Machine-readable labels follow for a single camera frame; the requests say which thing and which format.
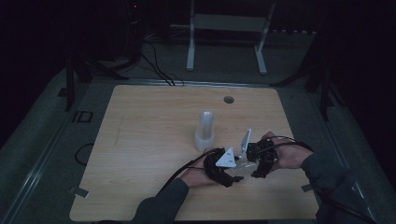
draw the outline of table top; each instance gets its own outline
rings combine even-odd
[[[232,104],[225,96],[234,98]],[[201,153],[194,132],[202,111],[213,112],[214,147],[234,147],[252,129],[250,142],[268,131],[292,137],[277,92],[262,88],[117,86],[111,96],[80,188],[70,211],[75,221],[131,220],[136,207]],[[304,171],[277,170],[266,178],[251,170],[229,188],[191,189],[177,220],[315,218],[318,204]]]

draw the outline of sleeve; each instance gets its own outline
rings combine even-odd
[[[180,206],[189,193],[189,187],[180,178],[175,179],[155,197],[143,200],[136,209],[133,224],[174,223]]]
[[[366,202],[352,188],[356,177],[350,170],[337,165],[331,160],[330,155],[324,153],[314,153],[306,158],[302,168],[313,190],[321,199],[321,205],[317,212],[318,224],[367,223],[361,218],[335,207],[333,203],[329,203],[329,200],[337,202],[368,217]]]

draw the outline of white table leg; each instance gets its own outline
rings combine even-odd
[[[191,0],[190,45],[189,45],[189,53],[187,55],[187,71],[192,71],[194,69],[194,54],[195,54],[195,42],[194,42],[194,0]]]
[[[262,29],[262,39],[260,40],[259,45],[254,46],[254,51],[256,53],[256,59],[257,59],[257,65],[259,66],[259,71],[260,71],[261,75],[267,74],[267,68],[265,67],[264,58],[262,57],[262,47],[264,46],[265,37],[267,37],[267,34],[268,34],[268,28],[270,27],[271,19],[274,14],[275,5],[276,5],[275,3],[273,3],[271,5],[270,12],[268,13],[266,22]]]

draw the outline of dark background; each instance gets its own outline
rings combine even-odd
[[[106,20],[125,15],[123,10],[114,10],[114,15],[104,17],[98,7],[101,2],[104,1],[1,0],[0,146],[50,79],[64,68],[66,52],[77,49],[109,60],[114,56],[114,40],[107,34]],[[123,1],[107,2],[121,6]],[[169,24],[189,23],[189,2],[149,0],[137,4],[149,29],[166,38]],[[251,10],[249,4],[253,3],[202,0],[197,1],[196,9],[206,13],[260,13]],[[394,187],[395,12],[395,3],[383,0],[283,0],[276,5],[270,28],[318,32],[317,44],[308,51],[307,64],[315,64],[321,58],[320,62],[332,71],[332,82]]]

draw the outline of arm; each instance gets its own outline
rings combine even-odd
[[[289,142],[289,139],[278,139],[273,133],[267,133],[262,139],[268,139],[275,145]],[[336,208],[333,202],[353,209],[360,214],[366,214],[366,202],[355,192],[353,173],[337,164],[325,153],[313,153],[301,146],[277,147],[278,160],[273,165],[272,172],[276,169],[303,168],[309,182],[322,202],[317,212],[319,224],[327,223],[370,223],[357,218],[350,213]]]
[[[182,179],[175,179],[160,194],[139,204],[132,223],[173,223],[189,189]]]
[[[176,178],[157,196],[141,202],[137,207],[132,223],[174,223],[177,212],[184,203],[190,189],[216,184],[201,169],[204,168],[204,159],[200,159],[193,165],[197,169],[186,170],[180,178]]]
[[[368,217],[366,202],[352,189],[356,182],[354,174],[329,158],[330,155],[325,153],[314,153],[301,166],[322,200],[317,212],[318,223],[370,223],[332,205],[333,202],[340,203]]]

